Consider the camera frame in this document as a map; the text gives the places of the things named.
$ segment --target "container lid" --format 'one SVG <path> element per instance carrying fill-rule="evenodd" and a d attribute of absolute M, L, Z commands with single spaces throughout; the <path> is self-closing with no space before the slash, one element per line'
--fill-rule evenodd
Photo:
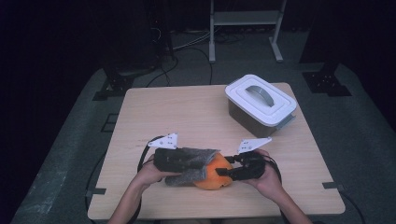
<path fill-rule="evenodd" d="M 296 108 L 296 101 L 255 75 L 245 75 L 225 88 L 228 98 L 261 124 L 274 127 Z"/>

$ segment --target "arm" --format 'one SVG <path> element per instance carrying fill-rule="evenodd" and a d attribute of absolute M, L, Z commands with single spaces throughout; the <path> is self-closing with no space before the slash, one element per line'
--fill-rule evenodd
<path fill-rule="evenodd" d="M 269 156 L 264 150 L 256 150 L 263 156 Z M 300 207 L 294 202 L 289 194 L 283 189 L 276 171 L 270 165 L 265 166 L 265 173 L 258 179 L 242 181 L 253 186 L 264 197 L 276 203 L 291 224 L 312 224 Z"/>
<path fill-rule="evenodd" d="M 151 155 L 143 168 L 136 174 L 122 195 L 116 210 L 108 221 L 109 224 L 127 223 L 140 204 L 143 192 L 153 183 L 158 182 L 168 175 L 179 175 L 177 173 L 161 172 L 155 167 Z"/>

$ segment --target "white metal rack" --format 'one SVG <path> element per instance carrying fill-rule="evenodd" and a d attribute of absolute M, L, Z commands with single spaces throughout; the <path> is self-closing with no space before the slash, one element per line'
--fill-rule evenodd
<path fill-rule="evenodd" d="M 283 57 L 277 46 L 280 25 L 283 20 L 287 0 L 283 0 L 280 10 L 268 11 L 229 11 L 215 12 L 214 0 L 210 2 L 210 41 L 209 41 L 209 61 L 216 61 L 215 53 L 215 26 L 217 25 L 263 25 L 274 24 L 276 26 L 274 36 L 269 37 L 269 41 L 276 61 L 283 62 Z"/>

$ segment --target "gray lid handle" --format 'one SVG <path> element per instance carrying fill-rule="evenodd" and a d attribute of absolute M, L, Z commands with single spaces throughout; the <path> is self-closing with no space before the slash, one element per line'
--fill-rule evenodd
<path fill-rule="evenodd" d="M 266 91 L 265 89 L 259 86 L 249 86 L 247 87 L 247 91 L 256 92 L 257 94 L 259 94 L 264 100 L 264 102 L 267 103 L 267 105 L 269 105 L 270 107 L 274 105 L 274 99 L 271 97 L 270 93 L 268 93 L 268 91 Z"/>

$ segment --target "wooden table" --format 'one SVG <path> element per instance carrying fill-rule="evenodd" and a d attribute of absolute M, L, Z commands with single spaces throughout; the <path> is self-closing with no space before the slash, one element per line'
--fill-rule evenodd
<path fill-rule="evenodd" d="M 274 85 L 295 98 L 288 84 Z M 242 139 L 255 138 L 229 116 L 224 89 L 218 85 L 128 90 L 96 185 L 106 193 L 93 195 L 88 217 L 111 217 L 153 137 L 178 133 L 178 147 L 220 149 L 224 156 L 237 154 Z M 345 205 L 338 191 L 322 186 L 333 180 L 299 106 L 294 114 L 296 119 L 273 133 L 273 141 L 262 149 L 276 160 L 284 188 L 306 214 L 341 214 Z M 238 181 L 219 190 L 168 187 L 162 181 L 144 192 L 138 218 L 279 215 L 273 202 Z"/>

